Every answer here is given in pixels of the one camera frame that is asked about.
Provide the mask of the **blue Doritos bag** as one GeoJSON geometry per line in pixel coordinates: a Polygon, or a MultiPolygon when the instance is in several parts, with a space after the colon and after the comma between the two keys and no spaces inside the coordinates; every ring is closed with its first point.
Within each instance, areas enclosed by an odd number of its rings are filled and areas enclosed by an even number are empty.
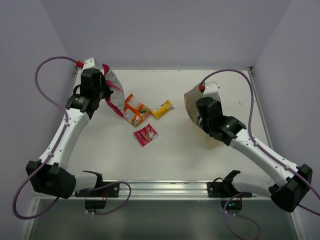
{"type": "Polygon", "coordinates": [[[198,120],[198,123],[199,123],[199,127],[202,129],[203,126],[204,126],[203,118],[200,115],[197,115],[197,120],[198,120]]]}

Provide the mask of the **pink white snack bag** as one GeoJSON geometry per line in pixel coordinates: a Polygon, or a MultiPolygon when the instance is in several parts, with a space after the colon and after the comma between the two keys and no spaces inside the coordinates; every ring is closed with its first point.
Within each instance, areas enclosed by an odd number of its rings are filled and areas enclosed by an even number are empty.
{"type": "Polygon", "coordinates": [[[105,101],[117,115],[123,118],[125,109],[125,96],[123,86],[117,78],[116,74],[107,64],[103,64],[102,67],[106,83],[113,91],[113,93],[109,97],[105,98],[105,101]]]}

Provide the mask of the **orange snack packet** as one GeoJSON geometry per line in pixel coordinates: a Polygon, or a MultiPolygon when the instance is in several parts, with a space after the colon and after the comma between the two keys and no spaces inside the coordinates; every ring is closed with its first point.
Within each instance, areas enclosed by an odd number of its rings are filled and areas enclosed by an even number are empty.
{"type": "Polygon", "coordinates": [[[141,124],[149,115],[151,110],[130,94],[124,105],[123,117],[134,127],[141,124]]]}

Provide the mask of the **yellow snack bar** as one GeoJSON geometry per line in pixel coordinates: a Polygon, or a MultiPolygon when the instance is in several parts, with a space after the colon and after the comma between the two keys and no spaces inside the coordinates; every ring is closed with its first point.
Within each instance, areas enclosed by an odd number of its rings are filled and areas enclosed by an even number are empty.
{"type": "Polygon", "coordinates": [[[166,100],[159,107],[151,109],[150,112],[157,119],[160,119],[164,114],[174,109],[174,106],[169,100],[166,100]]]}

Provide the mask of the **red candy packet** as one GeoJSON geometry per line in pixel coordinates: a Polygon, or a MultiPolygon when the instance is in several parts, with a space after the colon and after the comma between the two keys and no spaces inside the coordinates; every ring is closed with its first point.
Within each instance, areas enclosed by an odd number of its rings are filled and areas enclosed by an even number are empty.
{"type": "Polygon", "coordinates": [[[146,146],[148,143],[158,137],[158,133],[150,124],[141,128],[140,130],[135,131],[133,135],[142,147],[146,146]]]}

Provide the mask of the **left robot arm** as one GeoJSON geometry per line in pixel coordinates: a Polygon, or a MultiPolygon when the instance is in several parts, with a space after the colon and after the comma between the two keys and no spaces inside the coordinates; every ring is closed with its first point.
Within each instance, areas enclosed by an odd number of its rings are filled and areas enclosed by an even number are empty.
{"type": "Polygon", "coordinates": [[[103,193],[104,184],[98,173],[74,176],[68,172],[71,153],[82,131],[89,123],[100,101],[113,91],[102,72],[96,68],[84,69],[80,84],[67,100],[57,133],[37,161],[29,161],[26,172],[35,192],[68,199],[75,191],[87,190],[92,196],[103,193]]]}

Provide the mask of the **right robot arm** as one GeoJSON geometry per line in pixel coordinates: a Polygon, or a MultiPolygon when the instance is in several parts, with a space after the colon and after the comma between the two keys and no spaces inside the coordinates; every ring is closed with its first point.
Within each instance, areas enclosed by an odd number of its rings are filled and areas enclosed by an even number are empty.
{"type": "Polygon", "coordinates": [[[307,165],[297,165],[277,154],[255,138],[237,118],[225,116],[220,101],[202,97],[195,103],[200,127],[210,137],[242,153],[269,177],[240,176],[233,170],[222,182],[227,196],[237,193],[255,194],[270,198],[283,211],[292,213],[310,190],[313,170],[307,165]]]}

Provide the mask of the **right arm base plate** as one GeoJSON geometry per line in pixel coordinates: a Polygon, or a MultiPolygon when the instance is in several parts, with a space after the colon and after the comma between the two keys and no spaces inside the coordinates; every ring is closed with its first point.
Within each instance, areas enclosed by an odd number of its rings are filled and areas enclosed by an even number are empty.
{"type": "MultiPolygon", "coordinates": [[[[212,181],[206,183],[206,190],[209,198],[226,198],[226,200],[221,200],[221,207],[227,203],[227,200],[231,197],[239,194],[240,192],[232,185],[234,178],[240,174],[239,170],[231,171],[225,178],[217,177],[212,181]]],[[[242,195],[234,198],[226,205],[227,213],[238,214],[243,207],[243,198],[252,198],[253,194],[249,192],[244,192],[242,195]]]]}

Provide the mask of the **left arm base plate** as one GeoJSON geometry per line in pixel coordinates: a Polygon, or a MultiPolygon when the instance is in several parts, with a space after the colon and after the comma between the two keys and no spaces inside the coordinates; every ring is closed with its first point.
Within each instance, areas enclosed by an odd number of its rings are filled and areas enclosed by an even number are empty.
{"type": "Polygon", "coordinates": [[[83,175],[76,178],[74,196],[77,198],[100,198],[98,200],[85,200],[84,208],[87,214],[93,216],[102,216],[121,209],[123,204],[112,210],[101,212],[107,206],[107,198],[117,198],[119,196],[120,183],[117,181],[104,182],[101,173],[89,170],[83,170],[83,175]]]}

